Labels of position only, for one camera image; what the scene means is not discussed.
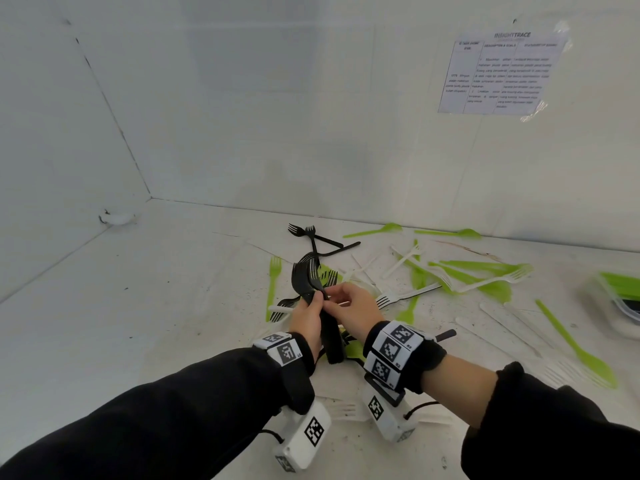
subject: wall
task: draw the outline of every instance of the wall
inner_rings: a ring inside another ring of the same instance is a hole
[[[0,1],[0,301],[148,191],[52,0]]]
[[[640,0],[64,0],[156,198],[640,250]],[[437,113],[468,29],[573,47],[532,120]]]

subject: instruction paper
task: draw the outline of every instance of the instruction paper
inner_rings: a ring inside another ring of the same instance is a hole
[[[532,114],[568,36],[470,34],[456,40],[438,112]]]

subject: black sleeve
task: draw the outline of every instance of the black sleeve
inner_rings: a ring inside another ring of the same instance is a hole
[[[470,479],[626,478],[637,471],[640,432],[606,420],[569,386],[553,389],[514,362],[480,429],[469,428],[462,469]]]
[[[310,375],[311,351],[297,335]],[[287,404],[280,370],[256,348],[190,365],[21,450],[0,479],[209,480]]]

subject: wristband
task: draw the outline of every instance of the wristband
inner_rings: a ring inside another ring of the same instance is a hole
[[[316,398],[309,380],[316,366],[305,338],[299,333],[278,331],[256,340],[253,346],[265,350],[279,364],[287,405],[298,414],[306,414]]]
[[[422,393],[420,378],[436,368],[447,354],[424,332],[402,322],[373,326],[364,345],[364,368],[389,388]]]

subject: person's right arm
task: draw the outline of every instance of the person's right arm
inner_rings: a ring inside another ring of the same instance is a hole
[[[374,298],[352,283],[326,291],[324,309],[371,343],[384,321]],[[517,362],[493,372],[444,355],[420,385],[470,425],[461,459],[469,478],[637,476],[640,432],[609,423],[591,400],[543,384]]]

